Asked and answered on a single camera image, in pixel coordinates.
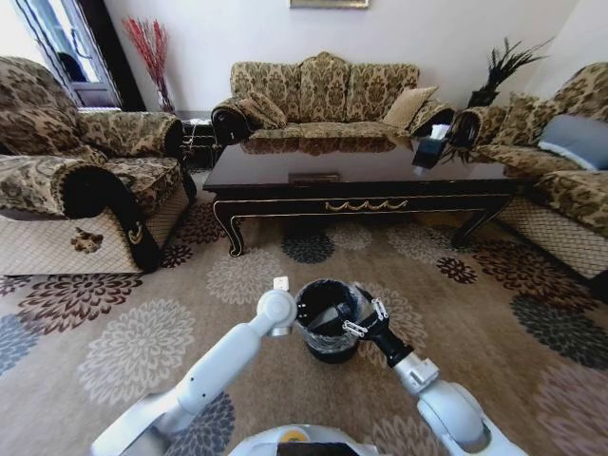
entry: side table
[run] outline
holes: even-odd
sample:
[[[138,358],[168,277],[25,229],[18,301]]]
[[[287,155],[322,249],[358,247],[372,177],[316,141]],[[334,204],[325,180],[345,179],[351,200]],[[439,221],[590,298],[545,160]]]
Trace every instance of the side table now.
[[[186,162],[197,168],[213,169],[223,146],[217,142],[211,124],[211,111],[176,111],[175,114],[181,119],[183,127],[181,149]]]

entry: area rug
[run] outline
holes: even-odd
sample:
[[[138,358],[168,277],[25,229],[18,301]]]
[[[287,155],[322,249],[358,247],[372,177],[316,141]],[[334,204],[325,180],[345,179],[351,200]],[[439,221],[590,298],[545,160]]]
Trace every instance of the area rug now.
[[[452,249],[463,219],[442,215],[247,219],[246,254],[232,258],[212,197],[199,191],[153,274],[0,278],[0,454],[87,454],[253,318],[276,276],[294,293],[320,277],[364,284],[393,331],[529,454],[608,454],[608,307],[552,258],[495,224]],[[446,454],[374,346],[327,365],[297,332],[264,340],[168,454],[224,454],[291,423],[388,454]]]

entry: white wall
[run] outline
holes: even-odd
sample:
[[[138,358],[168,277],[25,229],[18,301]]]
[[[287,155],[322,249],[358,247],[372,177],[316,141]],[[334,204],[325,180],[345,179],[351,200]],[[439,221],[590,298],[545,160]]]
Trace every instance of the white wall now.
[[[580,0],[526,91],[550,98],[579,69],[608,62],[608,0]]]
[[[486,78],[486,55],[505,35],[528,45],[557,35],[579,0],[370,0],[367,10],[289,9],[288,0],[105,0],[146,105],[158,109],[127,15],[171,34],[167,77],[177,109],[210,109],[230,94],[239,60],[298,62],[328,50],[351,62],[408,62],[421,85],[465,105]],[[522,89],[534,68],[501,87]]]
[[[9,0],[0,1],[0,55],[25,57],[47,65],[36,42],[29,35]]]

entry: coffee table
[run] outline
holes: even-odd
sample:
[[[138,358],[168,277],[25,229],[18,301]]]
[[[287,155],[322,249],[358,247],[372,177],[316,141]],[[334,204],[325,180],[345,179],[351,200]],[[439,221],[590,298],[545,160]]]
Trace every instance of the coffee table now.
[[[255,139],[228,146],[203,190],[214,214],[243,253],[236,220],[248,217],[341,216],[471,211],[453,235],[462,246],[516,195],[535,183],[499,163],[414,153],[416,143],[386,138]]]

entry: sofa armrest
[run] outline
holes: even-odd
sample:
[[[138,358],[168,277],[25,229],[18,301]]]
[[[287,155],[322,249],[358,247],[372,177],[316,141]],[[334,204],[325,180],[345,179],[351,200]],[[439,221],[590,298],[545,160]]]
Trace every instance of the sofa armrest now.
[[[608,237],[608,171],[554,171],[535,185],[535,200]]]
[[[84,174],[106,172],[87,161],[54,156],[2,156],[0,158],[0,207],[53,216],[82,216],[101,212],[91,202],[83,214],[86,191],[67,192]]]
[[[449,104],[438,100],[426,100],[409,124],[408,136],[428,136],[434,124],[450,125],[454,112],[454,108]]]
[[[501,106],[465,109],[456,116],[450,144],[468,148],[490,144],[501,129],[506,112],[507,108]]]
[[[256,130],[247,121],[247,117],[238,107],[239,97],[231,97],[211,111],[211,122],[216,133],[218,143],[228,145],[239,143],[248,139]]]
[[[183,128],[164,112],[80,112],[81,139],[110,157],[181,159]]]

